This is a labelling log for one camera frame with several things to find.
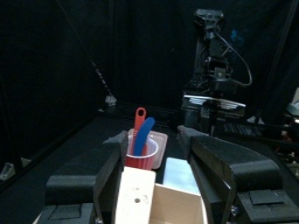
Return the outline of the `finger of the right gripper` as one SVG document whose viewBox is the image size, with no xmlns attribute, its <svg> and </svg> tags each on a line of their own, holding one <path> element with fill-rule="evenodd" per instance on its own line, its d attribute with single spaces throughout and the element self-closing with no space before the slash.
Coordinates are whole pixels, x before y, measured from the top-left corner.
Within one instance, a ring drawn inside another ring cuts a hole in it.
<svg viewBox="0 0 299 224">
<path fill-rule="evenodd" d="M 220 133 L 220 121 L 215 113 L 202 115 L 202 131 L 212 137 Z"/>
<path fill-rule="evenodd" d="M 186 110 L 183 112 L 183 124 L 186 127 L 196 130 L 200 128 L 200 118 L 198 111 Z"/>
</svg>

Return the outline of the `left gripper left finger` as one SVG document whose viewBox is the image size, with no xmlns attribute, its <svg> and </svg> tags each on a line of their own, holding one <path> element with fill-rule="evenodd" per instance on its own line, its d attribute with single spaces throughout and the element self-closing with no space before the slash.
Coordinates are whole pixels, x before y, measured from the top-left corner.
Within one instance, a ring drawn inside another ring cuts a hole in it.
<svg viewBox="0 0 299 224">
<path fill-rule="evenodd" d="M 51 175 L 39 224 L 115 224 L 127 146 L 122 131 Z"/>
</svg>

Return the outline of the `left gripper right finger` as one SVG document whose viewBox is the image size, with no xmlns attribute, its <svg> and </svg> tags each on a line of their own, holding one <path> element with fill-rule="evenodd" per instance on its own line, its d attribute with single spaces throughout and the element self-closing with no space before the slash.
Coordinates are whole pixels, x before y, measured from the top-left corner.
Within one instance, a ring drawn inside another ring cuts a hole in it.
<svg viewBox="0 0 299 224">
<path fill-rule="evenodd" d="M 210 224 L 299 224 L 279 166 L 250 148 L 178 127 Z"/>
</svg>

